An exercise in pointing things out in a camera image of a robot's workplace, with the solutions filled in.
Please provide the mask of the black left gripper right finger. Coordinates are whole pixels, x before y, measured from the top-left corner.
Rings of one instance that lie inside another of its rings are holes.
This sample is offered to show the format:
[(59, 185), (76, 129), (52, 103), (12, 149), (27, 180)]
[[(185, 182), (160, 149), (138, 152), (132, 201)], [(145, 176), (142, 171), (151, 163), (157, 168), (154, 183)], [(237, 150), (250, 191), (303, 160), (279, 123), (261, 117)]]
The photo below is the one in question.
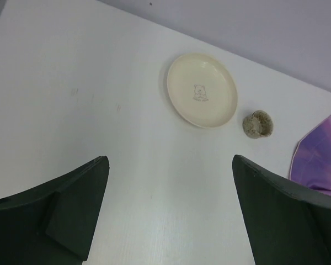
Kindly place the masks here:
[(331, 196), (241, 155), (232, 171), (255, 264), (331, 264)]

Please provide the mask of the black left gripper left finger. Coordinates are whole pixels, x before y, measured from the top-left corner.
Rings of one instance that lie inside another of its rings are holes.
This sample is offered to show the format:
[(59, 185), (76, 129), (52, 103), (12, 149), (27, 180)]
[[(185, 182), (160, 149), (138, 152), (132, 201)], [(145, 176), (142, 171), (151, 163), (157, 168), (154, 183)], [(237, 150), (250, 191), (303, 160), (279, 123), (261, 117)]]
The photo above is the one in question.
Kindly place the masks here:
[(0, 199), (0, 264), (82, 264), (109, 175), (99, 156), (63, 176)]

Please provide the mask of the purple Elsa placemat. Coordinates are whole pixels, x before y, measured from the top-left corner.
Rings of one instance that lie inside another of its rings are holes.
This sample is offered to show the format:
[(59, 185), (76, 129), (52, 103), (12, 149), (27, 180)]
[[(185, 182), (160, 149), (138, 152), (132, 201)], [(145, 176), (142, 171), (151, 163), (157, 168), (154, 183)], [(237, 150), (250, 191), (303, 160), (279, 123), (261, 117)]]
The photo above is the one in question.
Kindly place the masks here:
[(289, 180), (331, 196), (331, 115), (298, 142)]

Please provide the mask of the speckled ceramic cup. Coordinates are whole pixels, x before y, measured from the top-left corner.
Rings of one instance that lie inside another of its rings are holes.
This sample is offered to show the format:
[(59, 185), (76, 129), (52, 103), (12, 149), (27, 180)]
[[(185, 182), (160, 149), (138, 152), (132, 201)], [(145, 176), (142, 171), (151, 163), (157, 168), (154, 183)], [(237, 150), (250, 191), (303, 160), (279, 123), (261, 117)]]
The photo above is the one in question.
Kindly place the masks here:
[(244, 118), (242, 128), (249, 138), (259, 139), (269, 137), (273, 133), (274, 123), (267, 112), (256, 110)]

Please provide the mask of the cream round plate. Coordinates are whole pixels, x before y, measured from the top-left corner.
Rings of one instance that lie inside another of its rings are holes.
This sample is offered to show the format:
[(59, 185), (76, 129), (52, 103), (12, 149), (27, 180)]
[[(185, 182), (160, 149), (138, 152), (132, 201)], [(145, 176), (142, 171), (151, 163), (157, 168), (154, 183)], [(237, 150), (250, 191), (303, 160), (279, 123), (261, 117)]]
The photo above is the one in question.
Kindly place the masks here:
[(167, 73), (167, 91), (177, 113), (204, 129), (228, 123), (238, 105), (231, 74), (207, 54), (189, 53), (175, 59)]

